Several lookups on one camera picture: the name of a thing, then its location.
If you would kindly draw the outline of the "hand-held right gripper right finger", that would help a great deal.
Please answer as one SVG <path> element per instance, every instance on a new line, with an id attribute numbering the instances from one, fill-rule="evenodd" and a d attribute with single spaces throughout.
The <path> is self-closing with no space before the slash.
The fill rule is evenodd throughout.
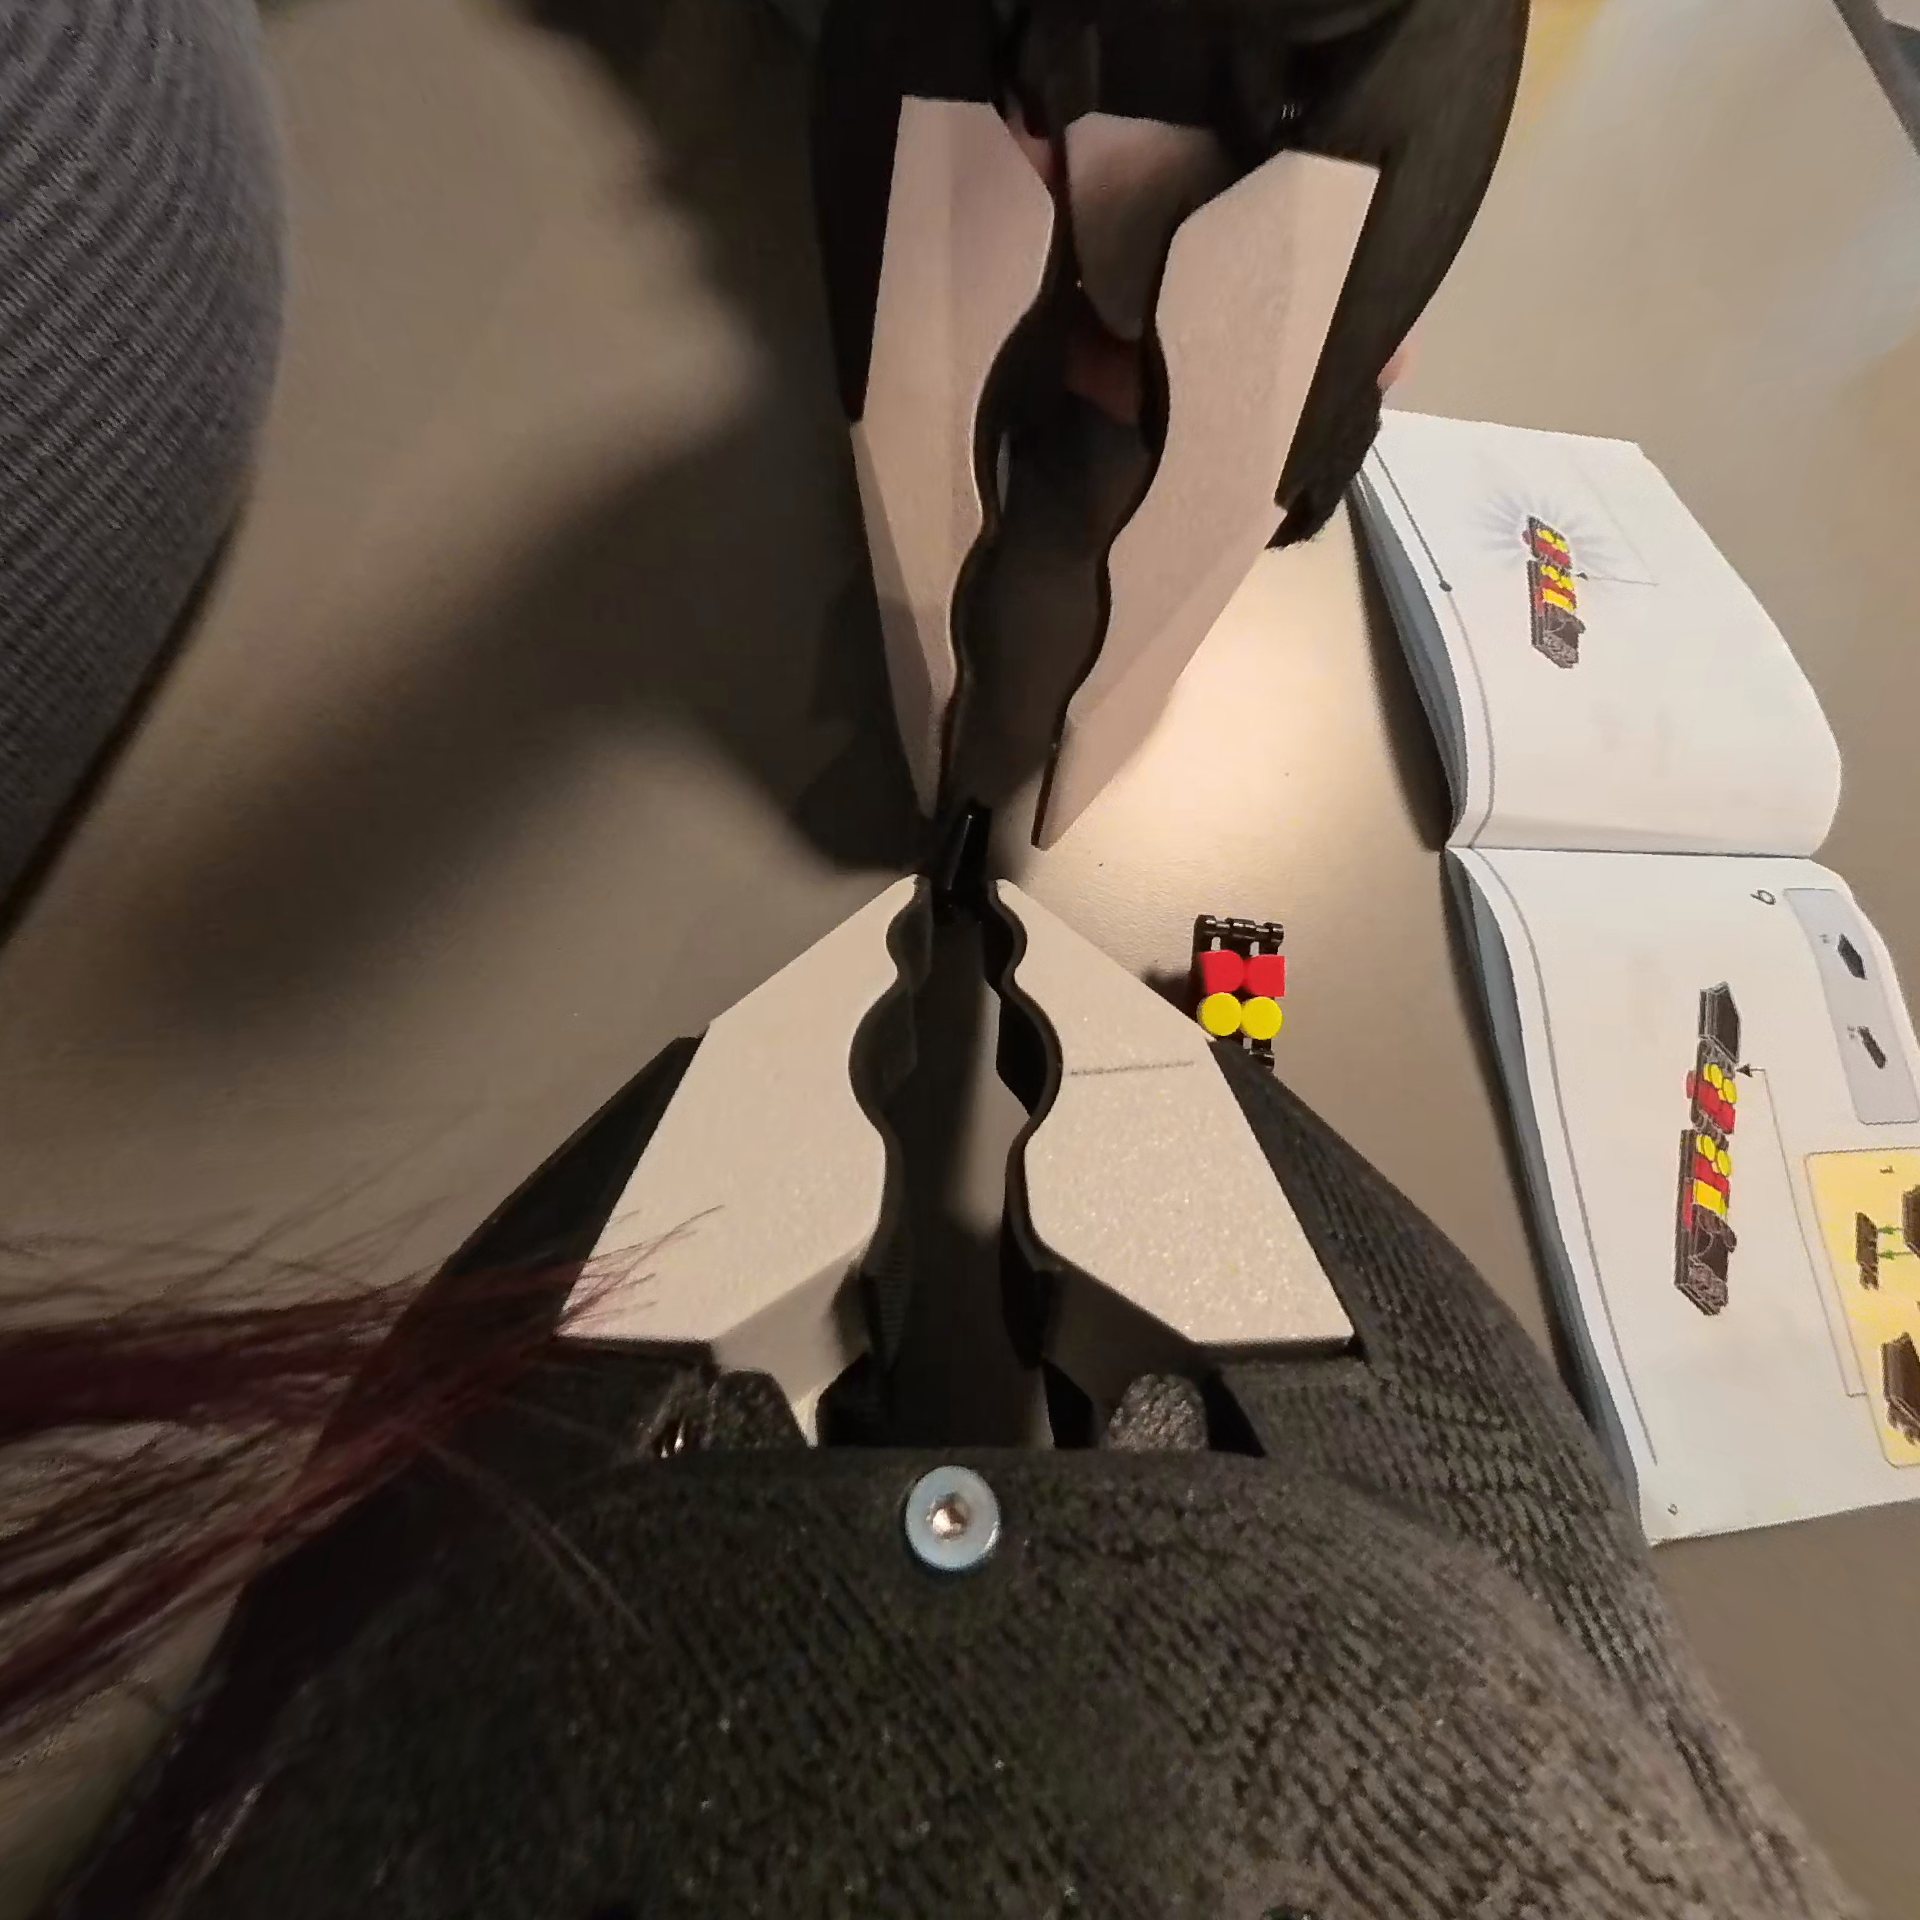
<path id="1" fill-rule="evenodd" d="M 1205 1033 L 1004 878 L 979 892 L 1021 1106 L 1001 1298 L 1021 1352 L 1338 1352 L 1355 1326 Z"/>

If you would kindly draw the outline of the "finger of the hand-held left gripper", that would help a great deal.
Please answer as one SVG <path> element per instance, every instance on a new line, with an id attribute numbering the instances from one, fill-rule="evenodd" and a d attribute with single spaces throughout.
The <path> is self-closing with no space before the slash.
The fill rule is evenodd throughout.
<path id="1" fill-rule="evenodd" d="M 892 716 L 925 819 L 944 808 L 965 700 L 964 587 L 998 517 L 995 384 L 1057 276 L 1061 228 L 998 109 L 902 99 L 849 444 Z"/>
<path id="2" fill-rule="evenodd" d="M 1104 564 L 1106 623 L 1036 806 L 1052 849 L 1138 753 L 1273 538 L 1280 479 L 1379 171 L 1284 151 L 1172 233 L 1150 310 L 1158 462 Z"/>

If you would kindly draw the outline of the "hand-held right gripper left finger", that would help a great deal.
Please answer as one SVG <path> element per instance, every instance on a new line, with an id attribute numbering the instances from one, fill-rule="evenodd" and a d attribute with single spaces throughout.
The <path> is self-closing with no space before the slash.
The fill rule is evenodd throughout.
<path id="1" fill-rule="evenodd" d="M 837 1382 L 887 1376 L 913 1265 L 889 1103 L 933 932 L 904 877 L 707 1025 L 580 1274 L 580 1338 L 771 1378 L 810 1445 Z"/>

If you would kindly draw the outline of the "red yellow black lego assembly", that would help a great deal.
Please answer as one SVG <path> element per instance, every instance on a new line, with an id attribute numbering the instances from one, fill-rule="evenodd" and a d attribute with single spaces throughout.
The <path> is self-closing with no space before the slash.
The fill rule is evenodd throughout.
<path id="1" fill-rule="evenodd" d="M 1275 1068 L 1285 1021 L 1284 943 L 1284 920 L 1201 913 L 1190 923 L 1190 1017 L 1263 1069 Z"/>

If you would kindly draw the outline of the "open lego instruction booklet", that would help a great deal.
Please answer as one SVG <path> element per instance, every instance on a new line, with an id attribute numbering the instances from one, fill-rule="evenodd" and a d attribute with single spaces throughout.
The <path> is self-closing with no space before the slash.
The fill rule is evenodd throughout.
<path id="1" fill-rule="evenodd" d="M 1356 530 L 1582 1397 L 1653 1543 L 1912 1503 L 1917 1054 L 1836 738 L 1639 444 L 1385 413 Z"/>

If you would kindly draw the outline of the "person's left hand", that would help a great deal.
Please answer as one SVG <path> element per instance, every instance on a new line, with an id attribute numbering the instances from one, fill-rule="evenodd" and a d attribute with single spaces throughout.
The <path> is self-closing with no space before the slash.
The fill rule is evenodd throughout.
<path id="1" fill-rule="evenodd" d="M 1142 343 L 1106 327 L 1091 305 L 1071 313 L 1063 337 L 1063 388 L 1119 426 L 1142 421 Z"/>

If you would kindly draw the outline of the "person's dark red hair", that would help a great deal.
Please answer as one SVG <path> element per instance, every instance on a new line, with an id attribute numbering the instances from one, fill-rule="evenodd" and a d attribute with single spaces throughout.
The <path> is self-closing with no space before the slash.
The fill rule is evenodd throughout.
<path id="1" fill-rule="evenodd" d="M 139 1685 L 199 1621 L 318 1557 L 373 1594 L 477 1518 L 705 1409 L 715 1363 L 611 1341 L 598 1225 L 506 1204 L 429 1278 L 270 1268 L 5 1315 L 5 1742 Z"/>

